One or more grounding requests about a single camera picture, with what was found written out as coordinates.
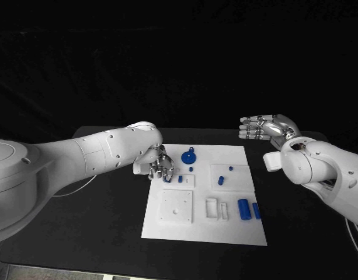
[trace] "black backdrop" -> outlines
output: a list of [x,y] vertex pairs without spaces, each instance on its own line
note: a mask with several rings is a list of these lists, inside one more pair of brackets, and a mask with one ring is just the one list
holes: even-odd
[[0,138],[273,113],[358,153],[358,1],[0,3]]

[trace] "blue object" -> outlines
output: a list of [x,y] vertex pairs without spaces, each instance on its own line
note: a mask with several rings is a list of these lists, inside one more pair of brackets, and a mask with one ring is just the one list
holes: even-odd
[[238,200],[238,207],[240,207],[240,218],[246,221],[251,219],[251,213],[249,208],[249,200],[240,199]]
[[224,183],[224,177],[220,176],[218,185],[223,186],[223,183]]
[[195,153],[194,153],[194,147],[189,147],[189,151],[184,152],[181,156],[181,161],[187,164],[191,165],[197,160]]
[[260,220],[260,212],[259,212],[257,203],[251,203],[251,205],[253,205],[253,210],[254,210],[254,216],[256,216],[257,220]]

